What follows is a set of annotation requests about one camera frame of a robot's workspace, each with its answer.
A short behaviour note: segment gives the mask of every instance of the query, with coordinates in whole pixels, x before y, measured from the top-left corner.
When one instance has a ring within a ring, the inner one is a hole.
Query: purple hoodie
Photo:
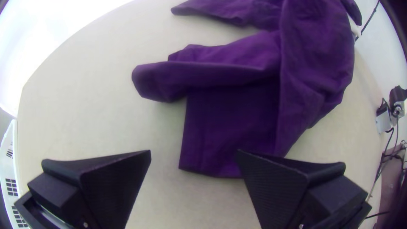
[[[285,156],[352,81],[347,13],[362,20],[353,0],[190,0],[172,12],[264,29],[228,45],[188,45],[134,69],[142,97],[187,97],[180,169],[240,177],[238,148]]]

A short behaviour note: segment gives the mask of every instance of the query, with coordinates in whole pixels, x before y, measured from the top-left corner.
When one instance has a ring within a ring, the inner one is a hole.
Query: black cable
[[[380,213],[377,213],[377,214],[374,214],[374,215],[370,215],[370,216],[366,217],[365,219],[369,219],[369,218],[372,218],[372,217],[375,217],[375,216],[384,215],[384,214],[388,214],[388,213],[390,213],[390,211],[380,212]]]
[[[374,182],[376,182],[379,179],[380,174],[382,174],[382,164],[383,164],[384,154],[386,153],[387,148],[389,147],[389,144],[390,144],[390,140],[393,137],[394,127],[392,127],[390,130],[386,131],[386,133],[389,133],[390,131],[391,131],[391,134],[390,134],[389,140],[387,141],[385,151],[382,153],[382,158],[380,159],[380,164],[379,164],[379,167],[377,168],[376,177],[374,179]]]
[[[370,17],[366,24],[363,26],[362,30],[360,31],[360,34],[362,35],[363,31],[365,31],[366,27],[368,26],[370,20],[372,20],[374,13],[376,13],[377,7],[379,6],[380,0],[377,1],[376,6],[373,9],[372,14],[370,14]]]

